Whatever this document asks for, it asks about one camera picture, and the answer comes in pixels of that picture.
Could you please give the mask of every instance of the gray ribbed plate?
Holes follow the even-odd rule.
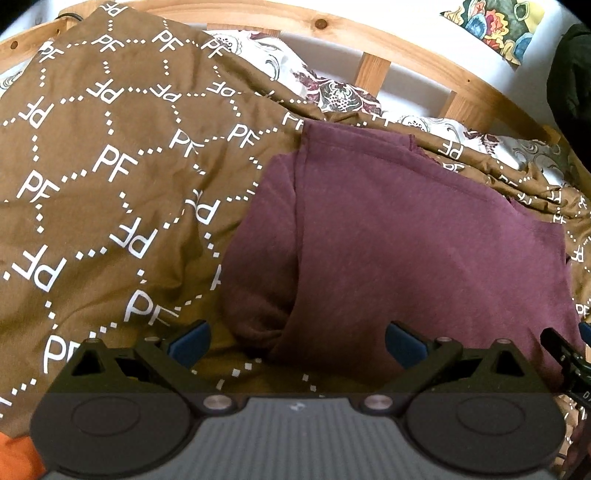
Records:
[[[346,398],[252,398],[203,422],[170,462],[129,480],[467,480],[431,463],[391,419]],[[549,471],[521,480],[556,480]],[[50,473],[44,480],[71,480]]]

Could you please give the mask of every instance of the black circular disc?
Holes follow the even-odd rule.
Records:
[[[175,450],[190,428],[181,397],[154,385],[150,390],[46,394],[31,420],[35,448],[48,468],[82,478],[146,470]]]
[[[479,475],[546,468],[565,433],[560,411],[544,393],[424,392],[411,403],[406,421],[426,454]]]

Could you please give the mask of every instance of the folded shirt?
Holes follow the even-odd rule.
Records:
[[[441,168],[411,135],[308,121],[276,156],[226,251],[223,319],[275,362],[383,384],[400,320],[467,348],[510,338],[551,388],[554,327],[583,342],[563,229]]]

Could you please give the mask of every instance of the orange fabric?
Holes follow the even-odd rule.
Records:
[[[12,439],[0,433],[0,480],[37,480],[44,473],[30,437]]]

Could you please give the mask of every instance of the wooden slat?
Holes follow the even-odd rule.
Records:
[[[228,25],[223,23],[208,23],[208,30],[251,30],[261,33],[266,33],[272,37],[279,37],[281,30],[270,30],[269,28],[248,27],[246,25]]]
[[[102,0],[68,7],[86,18]],[[361,50],[412,70],[459,93],[476,109],[495,117],[525,139],[547,133],[501,92],[445,57],[395,35],[346,18],[266,0],[135,0],[133,8],[188,24],[257,25],[257,28],[314,37]]]
[[[66,24],[65,18],[58,18],[0,42],[0,73],[30,59],[47,40],[66,31]]]
[[[390,70],[390,64],[389,60],[363,52],[355,75],[355,85],[377,96]]]
[[[550,145],[558,145],[560,140],[562,139],[562,135],[560,135],[554,128],[549,125],[542,125],[542,128],[548,134],[548,143]]]
[[[477,105],[473,100],[457,92],[450,92],[445,105],[439,112],[439,118],[451,118],[466,128],[487,133],[495,120],[495,111]]]

